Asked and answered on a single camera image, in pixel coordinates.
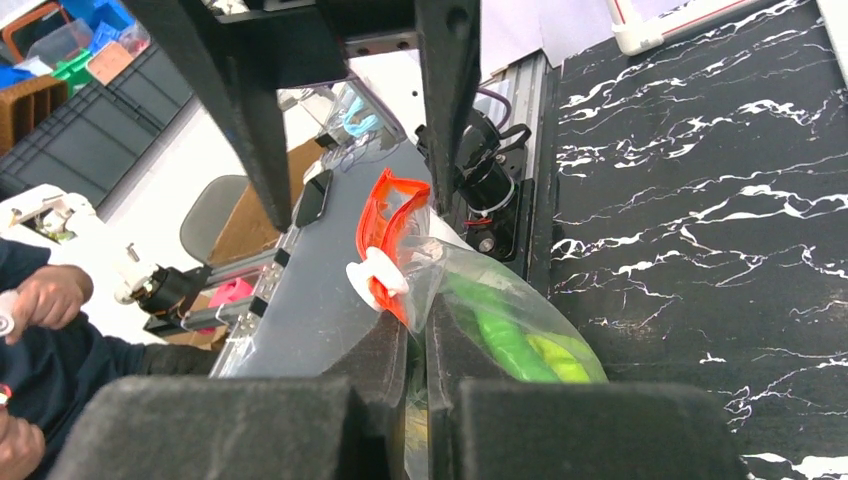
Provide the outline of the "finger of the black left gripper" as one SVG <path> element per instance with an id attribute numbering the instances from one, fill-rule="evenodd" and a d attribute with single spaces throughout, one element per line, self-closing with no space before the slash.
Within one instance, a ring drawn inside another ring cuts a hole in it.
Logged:
<path id="1" fill-rule="evenodd" d="M 479 1 L 320 1 L 330 28 L 353 48 L 405 35 L 419 51 L 427 154 L 437 212 L 455 190 L 454 167 L 481 80 Z"/>
<path id="2" fill-rule="evenodd" d="M 236 152 L 271 224 L 291 224 L 281 89 L 343 80 L 344 47 L 316 1 L 214 15 L 200 1 L 129 1 Z"/>

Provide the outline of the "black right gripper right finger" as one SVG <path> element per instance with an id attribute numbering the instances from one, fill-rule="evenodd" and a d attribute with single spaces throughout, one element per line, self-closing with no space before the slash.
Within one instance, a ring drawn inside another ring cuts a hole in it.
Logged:
<path id="1" fill-rule="evenodd" d="M 526 383 L 496 365 L 442 297 L 425 329 L 433 479 L 743 479 L 707 392 L 665 383 Z"/>

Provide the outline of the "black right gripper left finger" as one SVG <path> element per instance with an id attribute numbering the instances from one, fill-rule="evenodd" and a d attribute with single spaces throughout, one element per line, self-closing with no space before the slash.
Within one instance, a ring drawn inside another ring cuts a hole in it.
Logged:
<path id="1" fill-rule="evenodd" d="M 389 315 L 313 378 L 130 377 L 88 404 L 54 479 L 400 479 L 406 330 Z"/>

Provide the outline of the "green chili pepper toy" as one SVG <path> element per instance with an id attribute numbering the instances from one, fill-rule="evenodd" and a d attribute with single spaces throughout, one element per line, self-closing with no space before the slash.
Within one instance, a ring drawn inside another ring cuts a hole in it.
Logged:
<path id="1" fill-rule="evenodd" d="M 510 305 L 497 289 L 458 274 L 446 277 L 446 288 L 470 308 L 484 345 L 513 378 L 535 383 L 560 381 L 529 345 Z"/>

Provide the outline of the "light green lime toy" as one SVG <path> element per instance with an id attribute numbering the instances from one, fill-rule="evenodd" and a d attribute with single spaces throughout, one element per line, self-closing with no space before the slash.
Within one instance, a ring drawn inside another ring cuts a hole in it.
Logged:
<path id="1" fill-rule="evenodd" d="M 536 334 L 526 334 L 526 340 L 564 383 L 590 383 L 591 377 L 578 359 L 556 341 Z"/>

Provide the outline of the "clear zip top bag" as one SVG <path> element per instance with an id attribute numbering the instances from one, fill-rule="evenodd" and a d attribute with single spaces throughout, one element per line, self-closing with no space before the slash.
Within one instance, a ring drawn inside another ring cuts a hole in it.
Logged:
<path id="1" fill-rule="evenodd" d="M 377 312 L 424 331 L 442 299 L 466 334 L 515 379 L 605 383 L 600 360 L 550 301 L 495 259 L 465 244 L 429 206 L 429 184 L 384 169 L 355 236 L 349 283 Z"/>

